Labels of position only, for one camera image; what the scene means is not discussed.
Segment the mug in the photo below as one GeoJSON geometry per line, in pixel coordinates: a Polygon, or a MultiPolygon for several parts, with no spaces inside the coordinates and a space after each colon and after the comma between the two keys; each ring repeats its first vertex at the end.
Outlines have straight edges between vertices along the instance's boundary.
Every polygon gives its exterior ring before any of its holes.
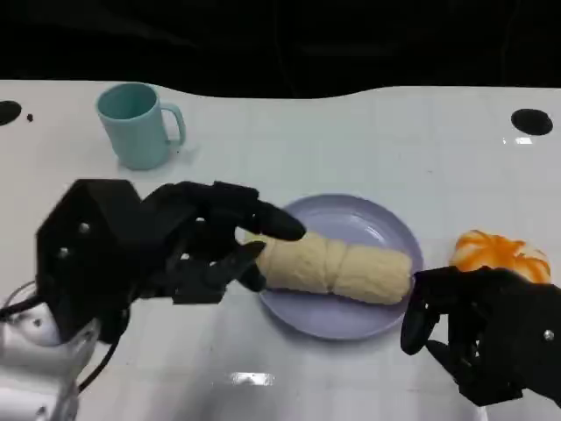
{"type": "Polygon", "coordinates": [[[185,122],[177,105],[160,103],[158,93],[143,83],[123,83],[97,99],[97,114],[109,135],[113,151],[130,169],[156,168],[169,159],[170,147],[185,142],[185,122]],[[171,111],[179,126],[179,139],[166,133],[162,110],[171,111]]]}

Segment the purple plate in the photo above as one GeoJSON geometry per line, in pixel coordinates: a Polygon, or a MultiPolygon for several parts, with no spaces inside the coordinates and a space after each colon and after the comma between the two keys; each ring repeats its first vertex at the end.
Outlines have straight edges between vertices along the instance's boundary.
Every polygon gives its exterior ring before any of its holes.
{"type": "MultiPolygon", "coordinates": [[[[347,195],[304,197],[285,208],[306,227],[331,239],[400,250],[423,269],[421,248],[409,228],[392,212],[347,195]]],[[[401,321],[407,298],[394,305],[367,304],[342,296],[269,289],[260,295],[280,320],[323,339],[365,339],[401,321]]]]}

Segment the mug handle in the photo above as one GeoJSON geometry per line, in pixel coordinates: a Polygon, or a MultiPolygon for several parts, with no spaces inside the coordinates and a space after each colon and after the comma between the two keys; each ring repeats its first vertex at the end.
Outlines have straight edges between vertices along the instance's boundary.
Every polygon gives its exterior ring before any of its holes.
{"type": "Polygon", "coordinates": [[[179,146],[182,146],[185,143],[185,122],[183,121],[181,110],[174,103],[163,103],[160,107],[162,110],[170,111],[172,114],[174,114],[175,121],[177,121],[177,125],[179,127],[178,143],[179,146]]]}

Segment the white table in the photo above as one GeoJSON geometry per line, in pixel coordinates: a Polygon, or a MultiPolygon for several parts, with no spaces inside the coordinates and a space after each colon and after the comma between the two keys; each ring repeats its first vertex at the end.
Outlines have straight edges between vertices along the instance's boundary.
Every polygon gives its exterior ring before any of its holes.
{"type": "MultiPolygon", "coordinates": [[[[190,149],[163,168],[131,172],[118,166],[94,110],[110,85],[0,82],[0,97],[24,107],[0,127],[0,296],[32,279],[35,230],[79,177],[127,178],[143,195],[163,182],[222,180],[256,187],[279,205],[314,193],[360,195],[409,225],[428,267],[445,265],[455,238],[480,228],[530,240],[554,271],[561,268],[559,129],[520,144],[525,136],[510,124],[519,108],[561,121],[561,91],[390,88],[296,101],[158,88],[181,107],[190,149]]],[[[491,408],[489,417],[561,413],[529,395],[491,408]]],[[[218,306],[135,304],[116,356],[83,395],[79,420],[477,417],[485,414],[428,353],[401,352],[399,329],[362,343],[323,343],[280,327],[256,296],[232,286],[218,306]],[[236,373],[273,381],[235,384],[236,373]]]]}

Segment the bread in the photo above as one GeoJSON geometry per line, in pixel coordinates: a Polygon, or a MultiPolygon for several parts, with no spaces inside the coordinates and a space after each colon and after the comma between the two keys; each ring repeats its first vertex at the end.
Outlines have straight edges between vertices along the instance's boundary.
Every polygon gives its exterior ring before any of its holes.
{"type": "Polygon", "coordinates": [[[411,286],[412,262],[401,252],[350,245],[315,232],[296,242],[262,236],[250,239],[266,242],[257,264],[268,288],[393,304],[400,302],[411,286]]]}
{"type": "Polygon", "coordinates": [[[506,268],[533,283],[550,283],[551,270],[547,257],[525,241],[478,230],[466,232],[458,239],[450,264],[463,272],[479,269],[506,268]]]}

